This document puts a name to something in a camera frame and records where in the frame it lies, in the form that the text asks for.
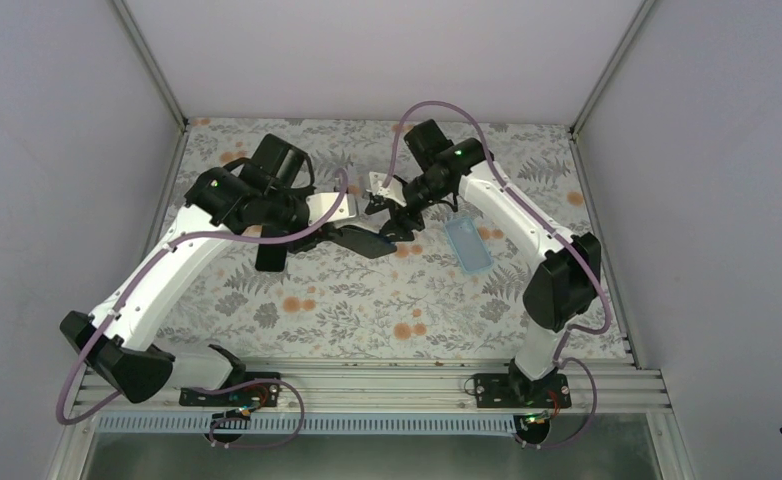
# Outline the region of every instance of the floral patterned surface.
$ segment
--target floral patterned surface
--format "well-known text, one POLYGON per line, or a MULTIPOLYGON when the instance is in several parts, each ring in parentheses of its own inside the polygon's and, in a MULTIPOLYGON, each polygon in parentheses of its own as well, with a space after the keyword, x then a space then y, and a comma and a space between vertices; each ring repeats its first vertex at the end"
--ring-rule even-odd
MULTIPOLYGON (((475 136, 463 123, 441 127, 455 141, 475 136)), ((574 232, 589 230, 564 127, 483 127, 496 160, 533 201, 574 232)), ((350 193, 363 208, 368 173, 387 170, 394 128, 395 122, 380 121, 196 119, 165 226, 200 173, 252 155, 266 133, 312 156, 319 191, 331 191, 335 169, 346 168, 350 193)), ((406 179, 418 175, 416 162, 400 150, 396 173, 406 179)), ((462 202, 457 214, 436 206, 424 216, 427 228, 414 242, 377 260, 327 243, 289 255, 283 273, 259 273, 253 268, 256 247, 229 246, 182 296, 159 338, 173 344, 216 341, 241 356, 511 358, 530 321, 520 301, 532 273, 524 258, 470 204, 462 202), (468 216, 478 227, 494 258, 489 270, 463 273, 443 229, 456 216, 468 216)), ((379 226, 386 219, 380 214, 368 222, 379 226)), ((257 233, 251 228, 245 234, 257 233)), ((599 300, 579 321, 602 323, 599 300)), ((603 336, 574 334, 565 353, 626 356, 617 323, 603 336)))

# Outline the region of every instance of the pink cable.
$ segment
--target pink cable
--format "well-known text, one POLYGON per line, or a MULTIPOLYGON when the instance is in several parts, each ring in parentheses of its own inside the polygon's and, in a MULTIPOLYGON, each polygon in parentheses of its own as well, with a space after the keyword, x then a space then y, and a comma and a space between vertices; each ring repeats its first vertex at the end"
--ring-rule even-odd
POLYGON ((61 386, 61 391, 58 394, 58 401, 55 404, 55 419, 58 421, 58 423, 62 425, 73 425, 79 423, 82 420, 85 420, 86 418, 95 414, 102 407, 108 405, 112 400, 120 396, 119 391, 113 392, 110 395, 108 395, 106 398, 102 399, 99 403, 91 407, 88 411, 79 415, 78 417, 67 418, 67 416, 65 416, 64 414, 64 404, 67 403, 67 397, 70 396, 70 390, 73 388, 73 383, 76 380, 76 376, 79 373, 79 369, 82 368, 82 366, 85 364, 85 359, 88 357, 88 354, 91 353, 91 350, 94 348, 94 345, 96 345, 97 340, 99 340, 99 338, 102 337, 102 334, 105 333, 105 331, 108 329, 108 326, 111 325, 111 322, 114 321, 114 319, 116 318, 115 317, 116 313, 119 313, 120 310, 126 305, 126 300, 129 299, 129 297, 132 295, 132 292, 135 290, 135 288, 141 283, 144 277, 146 277, 147 273, 149 273, 150 270, 152 270, 153 267, 155 267, 155 265, 162 258, 164 258, 169 252, 172 252, 177 246, 181 245, 182 243, 187 242, 189 240, 194 240, 196 238, 217 238, 221 240, 230 240, 233 242, 240 242, 240 243, 251 243, 251 244, 260 244, 260 245, 279 245, 282 243, 293 242, 294 240, 299 240, 303 237, 306 237, 311 233, 315 232, 316 230, 318 230, 330 218, 332 218, 332 215, 335 214, 335 211, 338 210, 338 207, 341 206, 341 203, 344 202, 344 198, 346 198, 347 196, 347 185, 349 184, 347 172, 343 168, 339 168, 335 173, 340 180, 340 184, 338 187, 339 188, 338 197, 335 198, 335 201, 332 203, 332 207, 326 213, 324 213, 323 216, 320 217, 317 222, 309 225, 305 230, 299 231, 297 233, 292 233, 290 235, 285 235, 282 237, 270 237, 270 238, 243 237, 241 235, 234 235, 232 233, 225 233, 225 232, 191 232, 171 240, 170 242, 167 243, 166 248, 162 248, 158 252, 156 252, 156 254, 153 255, 153 257, 150 258, 149 261, 147 261, 147 263, 145 263, 140 270, 138 270, 138 273, 136 273, 132 277, 132 279, 129 280, 129 284, 126 286, 126 289, 123 290, 123 292, 117 298, 117 301, 114 303, 114 306, 111 307, 111 310, 115 312, 115 314, 106 315, 105 319, 100 323, 100 326, 97 327, 96 331, 94 331, 94 334, 91 335, 91 338, 89 338, 88 341, 85 343, 85 346, 82 347, 82 351, 79 352, 79 356, 76 358, 76 362, 70 368, 70 371, 67 373, 67 377, 64 379, 64 384, 61 386))

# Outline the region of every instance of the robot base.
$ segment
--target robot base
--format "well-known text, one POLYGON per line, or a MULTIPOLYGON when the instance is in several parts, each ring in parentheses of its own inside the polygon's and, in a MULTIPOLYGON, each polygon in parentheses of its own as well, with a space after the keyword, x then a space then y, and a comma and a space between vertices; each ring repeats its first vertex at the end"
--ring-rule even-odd
POLYGON ((471 378, 476 394, 476 408, 554 408, 548 391, 556 395, 559 408, 571 406, 568 378, 562 374, 552 375, 548 384, 542 386, 540 395, 526 402, 518 398, 506 373, 478 373, 471 378))
MULTIPOLYGON (((246 372, 244 373, 244 378, 242 380, 236 381, 233 384, 265 378, 279 380, 282 376, 272 372, 246 372)), ((272 383, 263 383, 261 386, 265 387, 268 392, 267 400, 261 407, 275 407, 276 402, 279 399, 279 386, 272 383)), ((190 388, 183 388, 179 395, 179 405, 183 407, 241 407, 252 404, 253 397, 258 397, 258 389, 254 389, 253 387, 231 393, 224 393, 222 395, 206 395, 205 393, 200 393, 196 390, 191 390, 190 388)))

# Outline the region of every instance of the blue plastic object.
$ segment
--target blue plastic object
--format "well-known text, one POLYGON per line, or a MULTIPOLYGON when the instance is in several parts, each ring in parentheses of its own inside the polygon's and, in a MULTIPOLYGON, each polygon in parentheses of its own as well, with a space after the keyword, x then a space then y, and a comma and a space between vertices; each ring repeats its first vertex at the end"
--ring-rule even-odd
POLYGON ((465 273, 479 273, 494 264, 494 259, 491 258, 470 217, 450 220, 444 224, 444 231, 447 232, 450 246, 456 252, 465 273))

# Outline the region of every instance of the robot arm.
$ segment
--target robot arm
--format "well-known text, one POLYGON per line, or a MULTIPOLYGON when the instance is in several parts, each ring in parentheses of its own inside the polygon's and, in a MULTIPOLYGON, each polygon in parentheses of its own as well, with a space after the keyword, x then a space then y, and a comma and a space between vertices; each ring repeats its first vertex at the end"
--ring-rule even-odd
MULTIPOLYGON (((311 185, 291 188, 296 172, 308 161, 303 152, 268 135, 252 159, 200 175, 185 195, 186 204, 176 220, 132 275, 90 314, 72 311, 62 321, 61 331, 77 351, 98 335, 86 357, 88 366, 133 403, 164 387, 216 389, 241 380, 243 364, 219 346, 170 354, 153 345, 153 340, 199 272, 249 226, 262 225, 263 236, 265 228, 284 235, 303 231, 331 212, 310 235, 287 245, 264 245, 269 248, 259 249, 257 264, 269 256, 313 248, 321 241, 340 243, 353 234, 365 235, 358 228, 334 225, 358 214, 352 196, 331 211, 339 193, 314 193, 311 185), (234 175, 231 169, 241 165, 240 177, 234 175), (186 234, 195 238, 182 241, 186 234), (125 293, 130 287, 131 293, 125 293), (121 299, 123 306, 115 307, 121 299)), ((393 251, 393 245, 385 245, 393 251)))
POLYGON ((523 346, 510 363, 510 381, 522 400, 535 397, 556 373, 553 356, 566 334, 568 322, 584 313, 597 293, 563 245, 510 198, 505 189, 519 194, 561 237, 572 239, 572 246, 598 279, 600 243, 591 233, 576 236, 557 224, 515 187, 495 163, 503 180, 498 182, 485 162, 478 140, 471 138, 454 145, 429 120, 415 126, 405 141, 424 173, 408 183, 395 177, 387 187, 382 186, 384 174, 371 174, 374 196, 367 212, 389 210, 391 219, 381 233, 395 241, 410 241, 414 238, 413 230, 424 228, 423 210, 437 203, 446 203, 455 210, 456 197, 460 196, 506 233, 534 272, 523 295, 524 307, 533 321, 527 328, 523 346), (452 196, 452 203, 443 200, 447 196, 452 196))

